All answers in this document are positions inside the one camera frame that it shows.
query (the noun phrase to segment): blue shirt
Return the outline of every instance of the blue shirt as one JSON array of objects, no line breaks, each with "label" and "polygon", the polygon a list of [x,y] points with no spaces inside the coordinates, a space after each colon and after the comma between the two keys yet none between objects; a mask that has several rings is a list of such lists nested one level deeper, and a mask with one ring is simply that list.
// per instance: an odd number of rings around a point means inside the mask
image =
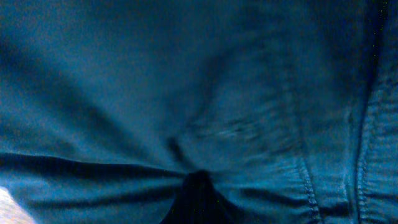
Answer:
[{"label": "blue shirt", "polygon": [[1,6],[0,185],[38,224],[398,222],[397,1]]}]

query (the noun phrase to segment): denim fabric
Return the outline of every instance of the denim fabric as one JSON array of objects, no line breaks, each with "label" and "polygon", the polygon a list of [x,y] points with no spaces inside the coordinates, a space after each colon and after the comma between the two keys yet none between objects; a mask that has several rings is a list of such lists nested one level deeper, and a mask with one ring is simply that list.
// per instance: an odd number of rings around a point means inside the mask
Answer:
[{"label": "denim fabric", "polygon": [[397,6],[3,0],[0,185],[38,224],[398,222]]}]

